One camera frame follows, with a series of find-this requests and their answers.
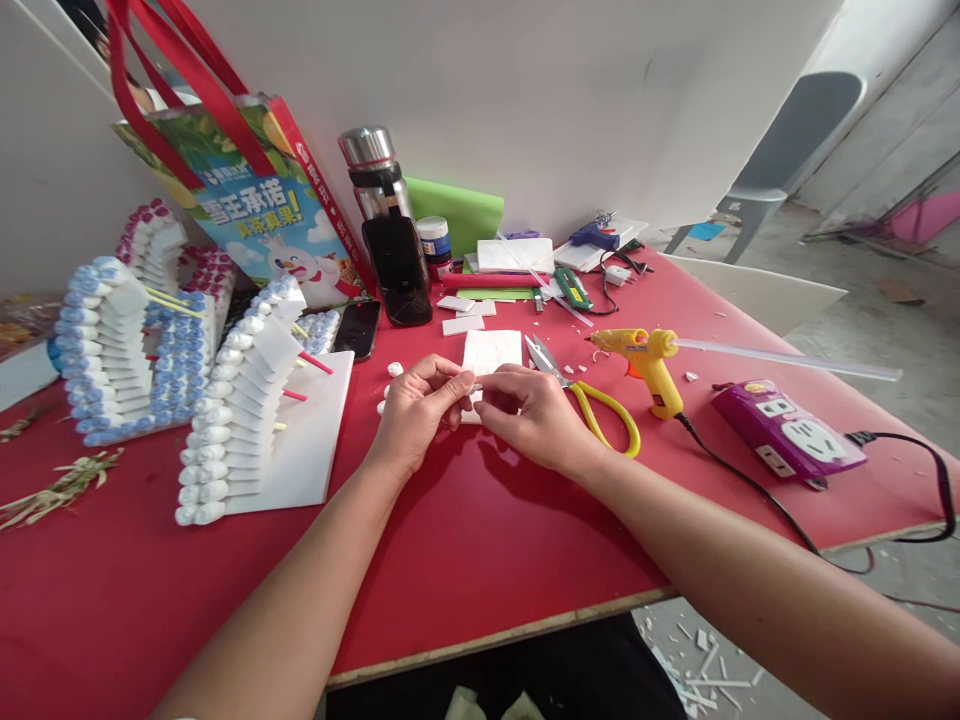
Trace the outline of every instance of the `glue gun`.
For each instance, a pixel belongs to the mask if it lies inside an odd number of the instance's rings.
[[[620,236],[613,228],[608,228],[606,223],[594,220],[571,235],[570,244],[574,247],[588,244],[596,245],[601,250],[612,252],[620,247]]]
[[[664,358],[673,357],[680,349],[673,341],[673,330],[600,330],[588,340],[601,350],[623,355],[630,363],[629,377],[643,380],[653,396],[651,410],[661,420],[669,420],[683,411],[683,400],[667,372]]]

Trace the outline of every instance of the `yellow scissors handle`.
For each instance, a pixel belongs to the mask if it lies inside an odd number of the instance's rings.
[[[587,400],[586,396],[589,395],[595,400],[599,400],[620,416],[623,424],[627,426],[627,433],[630,435],[630,446],[623,454],[629,458],[636,457],[637,453],[640,452],[640,431],[637,429],[637,424],[633,421],[633,418],[630,416],[630,413],[627,412],[627,409],[606,393],[602,393],[596,388],[590,387],[585,382],[577,381],[572,383],[570,385],[570,390],[577,398],[577,402],[580,403],[580,410],[583,412],[584,420],[587,421],[587,427],[590,428],[590,431],[596,435],[597,438],[599,438],[600,442],[610,449],[613,449],[613,446],[610,445],[610,443],[607,442],[607,439],[603,436],[603,432],[600,430],[600,425],[597,423],[597,418],[593,414],[593,408],[590,407],[590,401]]]

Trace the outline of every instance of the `cartoon character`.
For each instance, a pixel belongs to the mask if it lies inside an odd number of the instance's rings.
[[[315,257],[306,250],[288,247],[282,235],[260,240],[270,250],[267,262],[277,273],[289,273],[300,283],[303,297],[312,308],[343,305],[362,290],[340,279],[340,266],[329,257]]]

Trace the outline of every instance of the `smartphone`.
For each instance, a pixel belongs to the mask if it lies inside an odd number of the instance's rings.
[[[333,340],[333,351],[353,350],[353,361],[363,362],[373,352],[379,325],[380,303],[374,301],[347,305]]]
[[[413,221],[402,215],[367,220],[363,239],[377,273],[387,319],[397,327],[430,322],[430,278]]]

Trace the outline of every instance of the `person's right hand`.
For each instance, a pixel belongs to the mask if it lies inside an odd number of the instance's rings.
[[[576,480],[607,451],[552,375],[501,365],[476,382],[483,385],[483,400],[474,409],[484,427],[538,465]]]

